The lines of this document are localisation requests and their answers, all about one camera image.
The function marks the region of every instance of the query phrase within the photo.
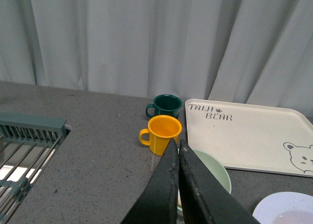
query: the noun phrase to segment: metal wire rack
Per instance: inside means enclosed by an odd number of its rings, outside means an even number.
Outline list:
[[[0,113],[0,223],[7,223],[67,136],[65,120]]]

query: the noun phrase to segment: curtain fold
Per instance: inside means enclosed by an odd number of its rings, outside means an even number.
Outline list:
[[[0,80],[313,116],[313,0],[0,0]]]

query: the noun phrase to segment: tray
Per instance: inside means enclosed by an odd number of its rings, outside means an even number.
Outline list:
[[[226,168],[313,177],[313,125],[284,108],[189,99],[188,144]]]

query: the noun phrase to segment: countertop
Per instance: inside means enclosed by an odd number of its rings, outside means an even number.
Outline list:
[[[60,117],[72,127],[9,223],[122,221],[160,157],[139,143],[151,99],[0,82],[0,111]],[[180,138],[186,139],[184,108]],[[228,169],[232,195],[251,213],[266,196],[313,196],[313,179]],[[183,223],[178,217],[177,223]]]

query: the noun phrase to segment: yellow mug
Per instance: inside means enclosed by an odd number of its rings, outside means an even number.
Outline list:
[[[147,129],[140,131],[139,141],[149,146],[154,154],[161,156],[171,138],[178,142],[181,130],[181,123],[176,118],[169,115],[157,115],[149,120]],[[142,139],[144,134],[149,134],[149,141]]]

